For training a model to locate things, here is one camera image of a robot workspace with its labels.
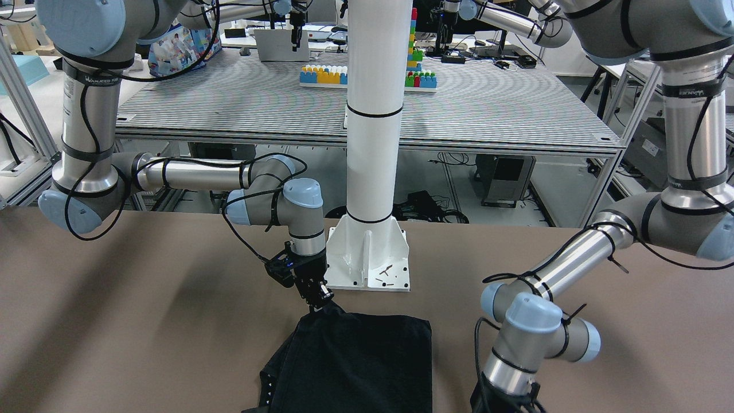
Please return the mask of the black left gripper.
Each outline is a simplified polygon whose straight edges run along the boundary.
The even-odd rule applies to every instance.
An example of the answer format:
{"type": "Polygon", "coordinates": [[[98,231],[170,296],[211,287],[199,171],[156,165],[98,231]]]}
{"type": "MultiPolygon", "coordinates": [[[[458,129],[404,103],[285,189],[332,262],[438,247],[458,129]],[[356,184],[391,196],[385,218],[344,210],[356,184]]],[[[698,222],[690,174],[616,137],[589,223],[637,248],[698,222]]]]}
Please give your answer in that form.
{"type": "Polygon", "coordinates": [[[539,402],[540,385],[532,383],[525,395],[509,395],[494,387],[484,373],[478,376],[477,384],[470,395],[471,412],[545,412],[539,402]]]}

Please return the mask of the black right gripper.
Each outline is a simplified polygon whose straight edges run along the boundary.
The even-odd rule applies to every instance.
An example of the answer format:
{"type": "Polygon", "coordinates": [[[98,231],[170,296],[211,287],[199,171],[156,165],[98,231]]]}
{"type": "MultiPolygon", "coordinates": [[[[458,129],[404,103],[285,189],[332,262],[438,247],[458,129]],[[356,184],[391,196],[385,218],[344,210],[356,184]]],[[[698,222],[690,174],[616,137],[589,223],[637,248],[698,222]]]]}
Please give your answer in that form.
{"type": "Polygon", "coordinates": [[[327,256],[325,252],[311,256],[291,253],[292,271],[299,295],[311,310],[320,310],[333,300],[334,293],[327,286],[327,256]]]}

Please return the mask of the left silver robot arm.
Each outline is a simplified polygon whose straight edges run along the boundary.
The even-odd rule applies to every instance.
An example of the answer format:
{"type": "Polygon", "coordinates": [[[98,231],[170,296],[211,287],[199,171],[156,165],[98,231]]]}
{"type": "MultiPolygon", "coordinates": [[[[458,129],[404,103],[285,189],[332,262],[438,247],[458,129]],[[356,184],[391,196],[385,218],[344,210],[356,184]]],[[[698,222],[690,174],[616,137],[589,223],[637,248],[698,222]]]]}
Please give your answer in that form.
{"type": "Polygon", "coordinates": [[[558,1],[561,23],[595,62],[649,53],[661,73],[668,186],[613,203],[545,262],[485,279],[481,298],[498,337],[470,397],[473,412],[543,411],[543,359],[584,363],[600,335],[556,296],[616,251],[640,243],[700,259],[732,259],[725,76],[732,64],[731,1],[558,1]]]}

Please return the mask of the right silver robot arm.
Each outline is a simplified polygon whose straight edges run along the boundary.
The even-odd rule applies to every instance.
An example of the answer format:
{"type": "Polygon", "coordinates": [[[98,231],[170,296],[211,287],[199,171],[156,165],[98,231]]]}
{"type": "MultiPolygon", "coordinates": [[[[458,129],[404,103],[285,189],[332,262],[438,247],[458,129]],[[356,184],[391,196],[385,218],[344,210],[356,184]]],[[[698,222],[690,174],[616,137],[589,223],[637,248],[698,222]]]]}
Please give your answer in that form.
{"type": "Polygon", "coordinates": [[[175,20],[218,32],[217,1],[37,1],[35,10],[63,56],[64,124],[52,185],[37,204],[58,227],[83,241],[103,236],[130,198],[160,190],[227,193],[228,227],[287,227],[290,240],[275,257],[256,257],[283,287],[296,287],[312,311],[333,292],[325,279],[327,248],[319,183],[302,178],[290,154],[200,159],[165,141],[154,153],[122,152],[116,126],[124,71],[138,44],[164,35],[175,20]]]}

